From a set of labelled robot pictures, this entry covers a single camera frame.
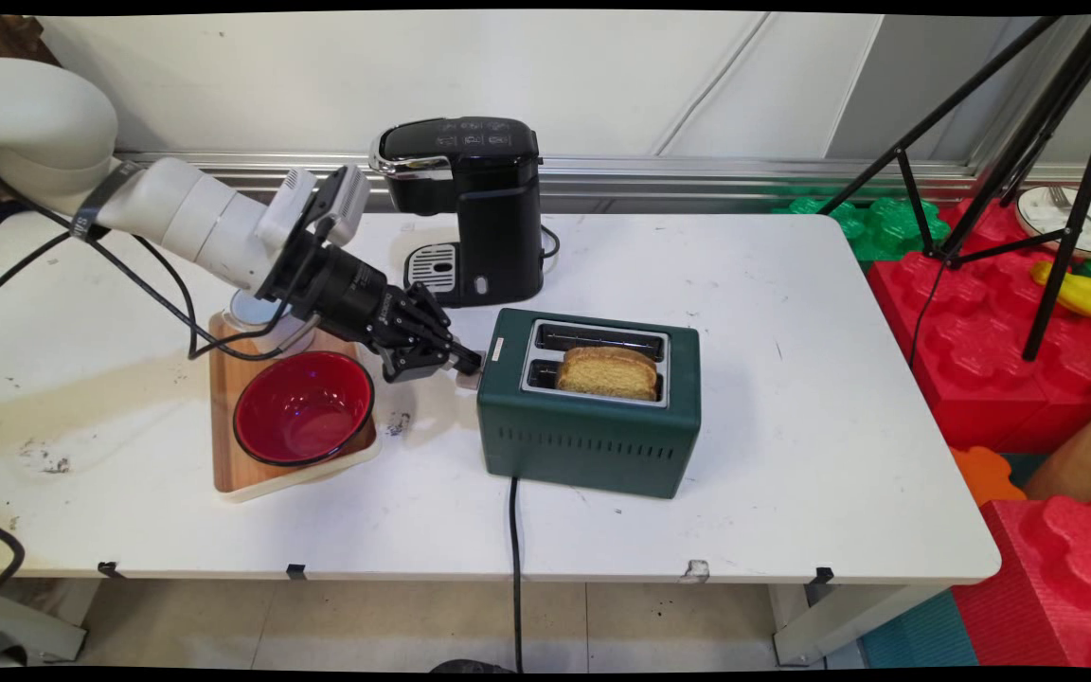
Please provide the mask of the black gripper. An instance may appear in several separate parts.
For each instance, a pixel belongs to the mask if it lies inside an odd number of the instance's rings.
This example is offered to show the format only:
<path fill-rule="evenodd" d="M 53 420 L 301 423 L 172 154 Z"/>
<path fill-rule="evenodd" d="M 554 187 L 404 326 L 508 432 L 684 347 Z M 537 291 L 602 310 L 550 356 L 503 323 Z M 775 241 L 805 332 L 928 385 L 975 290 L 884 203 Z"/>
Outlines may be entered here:
<path fill-rule="evenodd" d="M 289 303 L 293 318 L 303 322 L 319 315 L 319 330 L 377 349 L 387 384 L 410 383 L 447 368 L 458 374 L 480 374 L 482 369 L 482 355 L 455 338 L 449 315 L 427 286 L 415 283 L 403 294 L 385 273 L 339 246 L 320 242 L 305 228 L 286 239 L 256 297 Z M 405 330 L 397 330 L 394 322 L 403 318 L 404 301 Z"/>

